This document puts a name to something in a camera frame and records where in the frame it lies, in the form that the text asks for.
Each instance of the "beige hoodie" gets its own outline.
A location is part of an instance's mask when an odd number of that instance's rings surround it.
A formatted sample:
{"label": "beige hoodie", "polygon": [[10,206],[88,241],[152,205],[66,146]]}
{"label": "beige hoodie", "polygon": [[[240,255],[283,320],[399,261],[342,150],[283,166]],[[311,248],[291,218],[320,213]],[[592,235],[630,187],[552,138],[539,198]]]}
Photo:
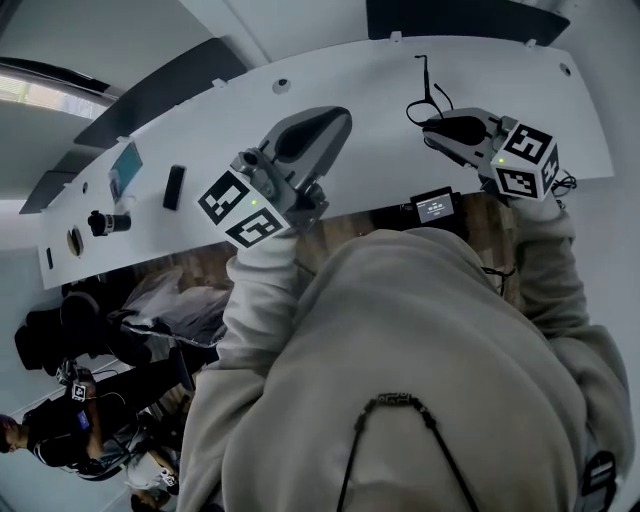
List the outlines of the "beige hoodie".
{"label": "beige hoodie", "polygon": [[[298,301],[295,239],[229,262],[220,361],[202,372],[185,432],[179,510],[335,510],[354,423],[379,393],[434,415],[481,511],[569,511],[587,429],[630,466],[624,366],[589,325],[571,222],[553,199],[517,201],[525,312],[456,236],[378,231],[346,244]],[[469,510],[412,409],[377,409],[344,510]]]}

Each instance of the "wooden floor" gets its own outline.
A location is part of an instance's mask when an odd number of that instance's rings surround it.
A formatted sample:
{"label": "wooden floor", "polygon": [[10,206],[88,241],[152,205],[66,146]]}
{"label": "wooden floor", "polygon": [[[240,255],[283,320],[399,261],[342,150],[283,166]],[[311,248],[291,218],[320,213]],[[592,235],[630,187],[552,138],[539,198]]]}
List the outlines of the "wooden floor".
{"label": "wooden floor", "polygon": [[[484,193],[464,196],[463,208],[469,230],[468,243],[478,253],[483,265],[510,272],[514,268],[514,220],[511,210]],[[367,212],[320,221],[300,240],[298,262],[315,273],[344,243],[375,229]],[[227,277],[225,264],[235,252],[231,244],[219,243],[140,263],[130,267],[128,272],[132,273],[135,282],[139,282],[150,274],[180,266],[184,270],[183,288],[208,285],[230,289],[233,283]],[[493,279],[498,287],[500,279]],[[520,306],[517,273],[507,280],[504,296],[510,304]]]}

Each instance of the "window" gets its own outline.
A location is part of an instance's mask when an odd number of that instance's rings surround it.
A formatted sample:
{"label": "window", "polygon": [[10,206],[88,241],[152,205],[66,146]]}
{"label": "window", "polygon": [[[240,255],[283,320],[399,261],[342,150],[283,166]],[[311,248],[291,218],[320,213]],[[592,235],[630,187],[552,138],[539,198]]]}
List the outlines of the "window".
{"label": "window", "polygon": [[96,119],[107,107],[72,94],[0,75],[0,101],[15,101]]}

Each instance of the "drawstring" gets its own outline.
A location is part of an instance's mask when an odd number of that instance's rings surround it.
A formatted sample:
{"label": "drawstring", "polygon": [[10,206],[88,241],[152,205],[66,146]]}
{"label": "drawstring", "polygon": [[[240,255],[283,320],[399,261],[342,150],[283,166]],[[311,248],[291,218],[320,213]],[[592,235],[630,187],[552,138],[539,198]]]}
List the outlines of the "drawstring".
{"label": "drawstring", "polygon": [[449,449],[447,448],[447,445],[444,442],[444,439],[442,439],[440,432],[438,432],[438,428],[436,426],[436,420],[434,419],[433,416],[431,416],[431,413],[429,413],[429,410],[424,406],[424,404],[420,400],[418,400],[416,397],[410,395],[409,393],[383,393],[381,395],[378,395],[376,398],[372,398],[371,400],[369,400],[369,402],[367,402],[367,405],[364,407],[363,411],[360,413],[360,416],[358,416],[358,420],[354,425],[356,436],[353,440],[353,444],[351,445],[351,453],[349,454],[349,462],[347,463],[347,470],[345,471],[344,480],[342,481],[342,490],[340,491],[340,500],[338,501],[337,512],[342,512],[344,507],[344,500],[347,496],[347,486],[349,484],[349,477],[351,475],[351,469],[353,468],[353,461],[356,458],[356,450],[358,448],[358,443],[360,442],[360,437],[364,432],[365,422],[369,417],[369,415],[373,412],[373,410],[379,405],[390,406],[390,407],[410,406],[420,413],[427,429],[433,431],[433,434],[436,437],[436,441],[438,441],[438,445],[440,446],[442,453],[447,459],[447,462],[449,463],[449,467],[451,468],[451,471],[453,471],[453,474],[456,477],[456,480],[458,481],[458,485],[460,486],[460,489],[462,489],[462,493],[464,494],[464,497],[466,498],[467,503],[469,504],[469,508],[472,510],[472,512],[479,512],[478,506],[476,505],[476,502],[474,501],[473,496],[471,496],[471,492],[469,491],[467,484],[464,482],[462,473],[460,473],[460,470],[458,469],[458,466],[455,460],[453,459],[451,452],[449,452]]}

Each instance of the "white table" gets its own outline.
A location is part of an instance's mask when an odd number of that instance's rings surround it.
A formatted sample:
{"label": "white table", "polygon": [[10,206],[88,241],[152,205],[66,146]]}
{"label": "white table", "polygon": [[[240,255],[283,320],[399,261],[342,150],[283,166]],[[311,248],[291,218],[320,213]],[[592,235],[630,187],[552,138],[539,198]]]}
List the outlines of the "white table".
{"label": "white table", "polygon": [[[101,155],[39,215],[45,287],[221,241],[194,200],[276,122],[314,106],[343,106],[353,115],[353,132],[321,181],[331,202],[328,216],[403,203],[444,186],[477,191],[475,172],[427,148],[420,129],[405,117],[405,107],[423,95],[423,61],[414,59],[416,54],[429,56],[432,83],[449,94],[456,108],[484,108],[553,134],[561,167],[578,179],[613,176],[597,113],[566,52],[468,37],[334,46],[252,70],[138,130],[132,138],[144,166],[126,190],[136,198],[132,228],[95,238],[87,217],[92,210],[113,212],[107,173],[124,144]],[[290,80],[291,89],[277,95],[272,85],[280,78]],[[441,108],[448,108],[444,97],[433,94]],[[173,164],[187,167],[177,212],[162,208]],[[71,254],[66,241],[74,226],[84,241],[80,257]]]}

